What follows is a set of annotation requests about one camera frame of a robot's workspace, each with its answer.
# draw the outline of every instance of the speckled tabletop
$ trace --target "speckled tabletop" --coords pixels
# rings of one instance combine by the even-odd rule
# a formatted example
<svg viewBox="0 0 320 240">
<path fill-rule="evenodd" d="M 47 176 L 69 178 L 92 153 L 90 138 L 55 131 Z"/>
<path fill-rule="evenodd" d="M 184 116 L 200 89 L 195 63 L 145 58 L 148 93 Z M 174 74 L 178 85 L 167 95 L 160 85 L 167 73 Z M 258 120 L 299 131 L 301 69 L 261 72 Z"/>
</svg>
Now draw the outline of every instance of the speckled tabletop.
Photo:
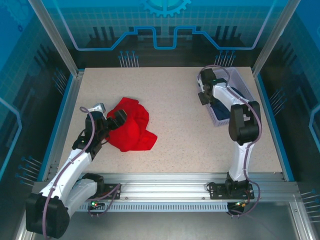
<svg viewBox="0 0 320 240">
<path fill-rule="evenodd" d="M 120 152 L 105 144 L 92 164 L 91 173 L 225 173 L 233 158 L 234 143 L 228 125 L 214 127 L 198 98 L 196 76 L 200 67 L 86 68 L 66 137 L 60 167 L 73 142 L 85 127 L 85 113 L 104 103 L 107 112 L 122 97 L 139 100 L 149 112 L 147 130 L 158 136 L 150 151 Z M 255 99 L 260 97 L 249 67 L 238 67 Z M 281 172 L 265 113 L 263 134 L 250 159 L 250 172 Z"/>
</svg>

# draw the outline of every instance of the blue object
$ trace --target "blue object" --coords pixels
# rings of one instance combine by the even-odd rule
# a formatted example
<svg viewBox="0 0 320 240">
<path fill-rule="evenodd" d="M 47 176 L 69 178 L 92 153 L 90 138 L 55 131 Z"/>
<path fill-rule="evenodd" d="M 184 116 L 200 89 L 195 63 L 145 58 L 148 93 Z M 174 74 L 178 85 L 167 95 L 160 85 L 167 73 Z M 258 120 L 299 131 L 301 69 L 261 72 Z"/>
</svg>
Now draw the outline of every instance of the blue object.
<svg viewBox="0 0 320 240">
<path fill-rule="evenodd" d="M 241 92 L 239 92 L 237 89 L 235 89 L 234 87 L 231 87 L 237 94 L 239 94 L 241 97 L 244 98 L 244 96 L 242 95 Z M 215 103 L 211 104 L 211 108 L 213 109 L 216 118 L 221 121 L 221 120 L 225 120 L 225 119 L 229 119 L 230 118 L 230 111 L 228 110 L 228 108 L 225 107 L 225 105 L 223 105 L 223 103 L 221 101 L 219 101 L 218 99 L 215 101 Z"/>
</svg>

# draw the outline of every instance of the glass panel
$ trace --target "glass panel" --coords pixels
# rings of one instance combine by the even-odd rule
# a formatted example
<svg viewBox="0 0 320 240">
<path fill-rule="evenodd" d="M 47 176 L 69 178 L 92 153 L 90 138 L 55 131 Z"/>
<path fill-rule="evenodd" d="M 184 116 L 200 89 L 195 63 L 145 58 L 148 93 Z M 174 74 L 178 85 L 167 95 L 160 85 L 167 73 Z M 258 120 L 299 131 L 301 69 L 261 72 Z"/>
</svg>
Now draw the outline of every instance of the glass panel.
<svg viewBox="0 0 320 240">
<path fill-rule="evenodd" d="M 44 1 L 79 68 L 252 66 L 286 3 Z"/>
<path fill-rule="evenodd" d="M 28 1 L 0 1 L 0 32 L 0 235 L 13 239 L 70 73 Z"/>
<path fill-rule="evenodd" d="M 302 193 L 320 191 L 320 2 L 300 2 L 261 70 L 293 176 Z M 317 205 L 309 194 L 309 207 Z"/>
</svg>

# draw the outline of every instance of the gear logo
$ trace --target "gear logo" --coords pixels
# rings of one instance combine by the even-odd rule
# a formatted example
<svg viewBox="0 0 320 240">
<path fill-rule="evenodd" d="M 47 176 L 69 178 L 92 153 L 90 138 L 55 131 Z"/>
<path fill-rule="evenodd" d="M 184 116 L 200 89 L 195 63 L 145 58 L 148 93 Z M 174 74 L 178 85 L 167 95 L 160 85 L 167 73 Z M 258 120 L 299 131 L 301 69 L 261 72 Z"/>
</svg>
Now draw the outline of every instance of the gear logo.
<svg viewBox="0 0 320 240">
<path fill-rule="evenodd" d="M 168 15 L 173 17 L 174 14 L 180 14 L 180 10 L 187 9 L 186 6 L 190 3 L 191 0 L 142 0 L 144 10 L 149 10 L 150 14 L 164 18 Z"/>
<path fill-rule="evenodd" d="M 29 16 L 29 6 L 27 0 L 0 0 L 0 7 L 6 7 L 11 17 L 22 25 Z"/>
</svg>

